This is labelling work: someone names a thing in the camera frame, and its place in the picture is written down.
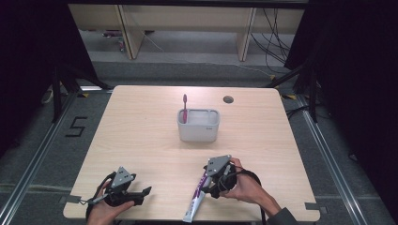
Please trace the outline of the pink toothbrush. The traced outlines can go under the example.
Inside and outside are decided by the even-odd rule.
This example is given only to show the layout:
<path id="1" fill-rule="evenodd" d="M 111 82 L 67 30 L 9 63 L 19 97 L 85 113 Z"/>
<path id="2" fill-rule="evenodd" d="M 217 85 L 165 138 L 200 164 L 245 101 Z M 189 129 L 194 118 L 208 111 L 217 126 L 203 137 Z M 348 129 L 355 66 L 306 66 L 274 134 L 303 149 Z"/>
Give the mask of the pink toothbrush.
<path id="1" fill-rule="evenodd" d="M 182 115 L 182 119 L 183 119 L 183 123 L 186 124 L 187 123 L 187 118 L 188 118 L 188 110 L 187 110 L 187 101 L 188 101 L 188 97 L 186 94 L 183 95 L 183 103 L 184 103 L 184 107 L 183 107 L 183 115 Z"/>

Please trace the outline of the person's left hand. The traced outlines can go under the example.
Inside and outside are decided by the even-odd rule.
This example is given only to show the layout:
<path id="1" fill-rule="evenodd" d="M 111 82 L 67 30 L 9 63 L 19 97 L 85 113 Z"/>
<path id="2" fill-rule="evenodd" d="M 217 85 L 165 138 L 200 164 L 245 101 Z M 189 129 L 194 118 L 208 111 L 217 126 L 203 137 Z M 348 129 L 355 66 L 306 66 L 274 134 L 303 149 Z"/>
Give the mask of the person's left hand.
<path id="1" fill-rule="evenodd" d="M 93 206 L 86 225 L 113 225 L 114 220 L 121 213 L 131 209 L 134 205 L 134 201 L 125 202 L 119 206 L 110 206 L 105 201 L 101 201 Z"/>

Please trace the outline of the black metal stand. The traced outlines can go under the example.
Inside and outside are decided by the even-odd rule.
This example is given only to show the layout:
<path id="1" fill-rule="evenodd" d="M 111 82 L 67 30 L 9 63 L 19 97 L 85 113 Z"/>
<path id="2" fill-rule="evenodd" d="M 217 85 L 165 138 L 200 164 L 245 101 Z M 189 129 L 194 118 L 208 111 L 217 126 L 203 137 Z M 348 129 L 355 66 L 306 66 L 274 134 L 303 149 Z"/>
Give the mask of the black metal stand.
<path id="1" fill-rule="evenodd" d="M 62 114 L 61 86 L 64 86 L 69 93 L 77 94 L 82 92 L 82 88 L 77 83 L 77 80 L 83 79 L 95 84 L 102 90 L 114 89 L 111 85 L 100 81 L 94 69 L 91 72 L 85 72 L 65 63 L 55 65 L 51 77 L 54 98 L 53 122 L 56 122 Z"/>
<path id="2" fill-rule="evenodd" d="M 309 114 L 316 123 L 316 72 L 312 63 L 304 62 L 302 65 L 283 75 L 281 78 L 275 79 L 270 84 L 265 85 L 265 88 L 275 88 L 295 76 L 297 76 L 297 79 L 294 84 L 294 91 L 296 93 L 303 93 L 305 90 L 309 91 Z"/>

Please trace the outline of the person's right hand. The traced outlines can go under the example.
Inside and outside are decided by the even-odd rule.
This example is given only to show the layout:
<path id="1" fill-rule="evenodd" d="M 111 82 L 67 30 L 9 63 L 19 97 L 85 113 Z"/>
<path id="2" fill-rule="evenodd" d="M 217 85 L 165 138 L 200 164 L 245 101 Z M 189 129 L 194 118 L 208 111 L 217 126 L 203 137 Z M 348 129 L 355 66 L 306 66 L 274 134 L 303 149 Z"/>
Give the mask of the person's right hand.
<path id="1" fill-rule="evenodd" d="M 230 161 L 237 167 L 240 174 L 237 175 L 237 184 L 228 191 L 223 191 L 220 195 L 228 199 L 236 199 L 245 203 L 255 203 L 259 205 L 269 217 L 278 214 L 282 208 L 276 200 L 268 194 L 252 177 L 242 174 L 243 166 L 238 158 L 232 157 Z"/>

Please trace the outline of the grey plastic toothbrush holder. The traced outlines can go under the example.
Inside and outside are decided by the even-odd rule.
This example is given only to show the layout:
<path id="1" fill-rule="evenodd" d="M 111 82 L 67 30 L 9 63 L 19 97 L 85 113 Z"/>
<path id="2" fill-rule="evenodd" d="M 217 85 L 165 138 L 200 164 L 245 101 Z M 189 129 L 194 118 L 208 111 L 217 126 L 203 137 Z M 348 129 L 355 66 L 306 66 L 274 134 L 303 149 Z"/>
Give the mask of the grey plastic toothbrush holder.
<path id="1" fill-rule="evenodd" d="M 212 109 L 187 109 L 177 114 L 179 138 L 183 142 L 215 142 L 219 124 L 220 114 Z"/>

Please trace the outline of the aluminium floor rail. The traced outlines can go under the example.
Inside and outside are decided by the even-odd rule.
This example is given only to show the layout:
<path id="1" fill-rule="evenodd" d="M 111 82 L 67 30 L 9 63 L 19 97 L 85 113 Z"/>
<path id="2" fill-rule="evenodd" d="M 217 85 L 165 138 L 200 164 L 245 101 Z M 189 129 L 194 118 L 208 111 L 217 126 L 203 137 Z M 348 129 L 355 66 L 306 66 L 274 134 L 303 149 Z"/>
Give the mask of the aluminium floor rail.
<path id="1" fill-rule="evenodd" d="M 61 103 L 61 113 L 55 120 L 51 120 L 51 123 L 45 131 L 44 137 L 40 140 L 39 146 L 35 149 L 34 155 L 23 169 L 23 174 L 19 178 L 18 182 L 12 187 L 12 191 L 10 192 L 7 201 L 0 208 L 0 225 L 9 225 L 18 211 L 29 186 L 38 173 L 43 160 L 46 158 L 50 150 L 50 146 L 54 142 L 55 136 L 62 126 L 66 113 L 75 98 L 77 98 L 76 94 L 68 94 L 65 97 L 65 101 Z"/>
<path id="2" fill-rule="evenodd" d="M 303 116 L 305 121 L 311 131 L 316 145 L 324 159 L 326 166 L 329 170 L 330 176 L 340 194 L 340 197 L 344 203 L 344 206 L 351 217 L 351 220 L 354 225 L 368 225 L 368 221 L 363 215 L 363 212 L 360 208 L 360 204 L 357 201 L 356 197 L 353 194 L 351 187 L 346 182 L 344 175 L 338 166 L 337 161 L 335 160 L 332 152 L 330 151 L 329 145 L 318 125 L 317 122 L 314 121 L 313 117 L 309 112 L 303 112 Z"/>

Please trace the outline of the light wooden desk frame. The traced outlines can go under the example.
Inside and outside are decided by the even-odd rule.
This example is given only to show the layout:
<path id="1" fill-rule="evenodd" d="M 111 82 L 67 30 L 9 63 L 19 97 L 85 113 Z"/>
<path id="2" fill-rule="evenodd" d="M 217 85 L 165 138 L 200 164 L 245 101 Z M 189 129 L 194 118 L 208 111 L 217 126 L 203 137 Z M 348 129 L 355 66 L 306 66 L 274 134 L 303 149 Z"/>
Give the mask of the light wooden desk frame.
<path id="1" fill-rule="evenodd" d="M 260 7 L 161 7 L 70 4 L 81 30 L 119 30 L 128 58 L 137 57 L 145 31 L 225 32 L 236 35 L 238 59 L 244 61 L 252 33 L 294 35 L 302 9 Z"/>

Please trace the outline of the black curtain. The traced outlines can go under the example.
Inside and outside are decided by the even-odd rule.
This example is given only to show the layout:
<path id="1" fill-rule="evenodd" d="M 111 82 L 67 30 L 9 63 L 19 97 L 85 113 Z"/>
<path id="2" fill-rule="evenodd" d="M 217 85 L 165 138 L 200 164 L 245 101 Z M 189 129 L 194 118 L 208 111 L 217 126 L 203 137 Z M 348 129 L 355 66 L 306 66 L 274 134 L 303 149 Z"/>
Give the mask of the black curtain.
<path id="1" fill-rule="evenodd" d="M 327 21 L 344 17 L 316 60 L 339 129 L 398 223 L 398 0 L 309 0 L 287 68 L 309 56 Z"/>
<path id="2" fill-rule="evenodd" d="M 54 79 L 99 83 L 64 0 L 0 0 L 0 158 Z"/>

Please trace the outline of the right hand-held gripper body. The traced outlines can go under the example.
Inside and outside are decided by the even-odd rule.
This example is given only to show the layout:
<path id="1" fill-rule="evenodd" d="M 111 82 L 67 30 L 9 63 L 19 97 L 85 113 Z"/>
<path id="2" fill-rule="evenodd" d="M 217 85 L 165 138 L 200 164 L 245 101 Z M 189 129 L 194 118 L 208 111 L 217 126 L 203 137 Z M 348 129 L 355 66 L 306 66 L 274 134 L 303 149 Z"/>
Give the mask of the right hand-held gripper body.
<path id="1" fill-rule="evenodd" d="M 211 157 L 208 162 L 210 185 L 218 185 L 221 192 L 232 189 L 237 183 L 237 169 L 231 156 Z"/>

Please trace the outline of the small red items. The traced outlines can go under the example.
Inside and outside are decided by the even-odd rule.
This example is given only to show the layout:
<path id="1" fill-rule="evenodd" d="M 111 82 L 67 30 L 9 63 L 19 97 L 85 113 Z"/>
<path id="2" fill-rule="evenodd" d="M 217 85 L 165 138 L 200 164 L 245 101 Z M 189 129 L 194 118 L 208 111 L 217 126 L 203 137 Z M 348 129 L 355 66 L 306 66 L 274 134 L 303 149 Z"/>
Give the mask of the small red items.
<path id="1" fill-rule="evenodd" d="M 126 50 L 123 34 L 120 30 L 105 30 L 102 35 L 105 38 L 117 38 L 119 50 L 122 53 Z"/>

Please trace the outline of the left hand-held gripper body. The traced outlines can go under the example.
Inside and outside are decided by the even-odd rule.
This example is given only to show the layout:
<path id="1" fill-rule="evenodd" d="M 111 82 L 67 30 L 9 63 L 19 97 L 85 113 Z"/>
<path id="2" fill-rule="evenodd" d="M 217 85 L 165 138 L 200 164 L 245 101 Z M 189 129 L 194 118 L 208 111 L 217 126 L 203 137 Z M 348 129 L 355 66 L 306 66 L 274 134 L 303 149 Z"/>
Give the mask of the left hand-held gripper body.
<path id="1" fill-rule="evenodd" d="M 119 206 L 132 201 L 132 194 L 127 192 L 131 182 L 130 173 L 120 167 L 106 186 L 105 194 L 108 194 L 108 197 L 105 198 L 105 202 L 110 206 Z"/>

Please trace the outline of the white purple toothpaste tube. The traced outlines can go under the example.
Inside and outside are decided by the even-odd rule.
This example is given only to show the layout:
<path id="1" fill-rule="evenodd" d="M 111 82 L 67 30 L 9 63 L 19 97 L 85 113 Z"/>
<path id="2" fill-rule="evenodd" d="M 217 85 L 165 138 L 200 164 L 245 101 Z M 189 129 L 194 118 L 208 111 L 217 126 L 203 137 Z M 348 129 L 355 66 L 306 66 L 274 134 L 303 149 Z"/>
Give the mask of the white purple toothpaste tube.
<path id="1" fill-rule="evenodd" d="M 198 185 L 196 186 L 194 193 L 193 193 L 189 208 L 183 217 L 184 222 L 192 223 L 193 218 L 194 218 L 202 200 L 204 199 L 204 197 L 206 195 L 205 192 L 202 190 L 202 188 L 207 188 L 209 185 L 209 182 L 210 182 L 210 178 L 204 172 Z"/>

